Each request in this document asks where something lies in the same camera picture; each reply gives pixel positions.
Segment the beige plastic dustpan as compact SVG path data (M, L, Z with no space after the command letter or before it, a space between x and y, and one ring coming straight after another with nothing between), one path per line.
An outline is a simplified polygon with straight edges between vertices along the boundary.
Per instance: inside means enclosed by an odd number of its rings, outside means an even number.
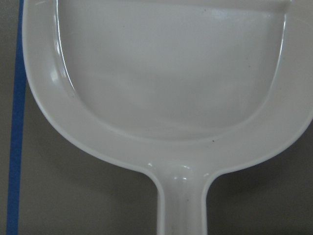
M213 181L313 119L310 0L26 0L22 46L50 124L154 182L159 235L207 234Z

